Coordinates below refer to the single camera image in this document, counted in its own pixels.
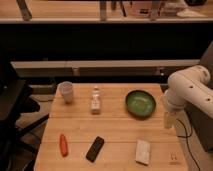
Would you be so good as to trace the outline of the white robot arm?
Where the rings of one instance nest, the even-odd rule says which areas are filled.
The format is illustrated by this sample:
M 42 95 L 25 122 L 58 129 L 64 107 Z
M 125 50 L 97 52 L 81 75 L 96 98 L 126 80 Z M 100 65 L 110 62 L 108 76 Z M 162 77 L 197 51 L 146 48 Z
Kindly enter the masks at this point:
M 176 71 L 169 76 L 168 89 L 162 95 L 166 129 L 174 125 L 177 113 L 187 103 L 193 104 L 213 119 L 213 90 L 207 87 L 210 78 L 209 70 L 201 65 Z

